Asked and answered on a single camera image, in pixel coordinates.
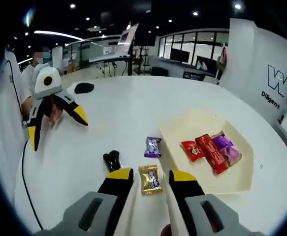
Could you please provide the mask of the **person's left hand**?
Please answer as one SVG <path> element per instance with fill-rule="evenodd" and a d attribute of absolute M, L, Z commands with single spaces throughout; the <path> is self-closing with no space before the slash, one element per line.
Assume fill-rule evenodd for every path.
<path fill-rule="evenodd" d="M 60 101 L 54 96 L 45 98 L 44 102 L 44 114 L 48 117 L 50 126 L 54 127 L 62 116 L 63 107 Z"/>

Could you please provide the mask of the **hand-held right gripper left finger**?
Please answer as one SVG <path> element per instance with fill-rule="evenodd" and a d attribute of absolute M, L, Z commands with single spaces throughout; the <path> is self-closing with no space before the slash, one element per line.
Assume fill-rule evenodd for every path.
<path fill-rule="evenodd" d="M 36 236 L 127 236 L 133 210 L 132 168 L 109 173 L 99 190 L 91 191 L 69 206 L 62 221 Z"/>

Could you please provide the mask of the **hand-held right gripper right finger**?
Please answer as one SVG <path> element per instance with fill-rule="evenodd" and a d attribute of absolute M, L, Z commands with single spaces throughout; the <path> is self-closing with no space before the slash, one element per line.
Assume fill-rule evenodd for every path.
<path fill-rule="evenodd" d="M 239 215 L 213 194 L 205 194 L 196 177 L 169 171 L 169 215 L 172 235 L 262 236 L 239 221 Z"/>

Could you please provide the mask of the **person's right hand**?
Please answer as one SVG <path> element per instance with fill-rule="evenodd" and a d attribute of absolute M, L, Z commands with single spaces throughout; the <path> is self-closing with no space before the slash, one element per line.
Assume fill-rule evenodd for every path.
<path fill-rule="evenodd" d="M 160 236 L 172 236 L 171 224 L 167 224 L 161 231 Z"/>

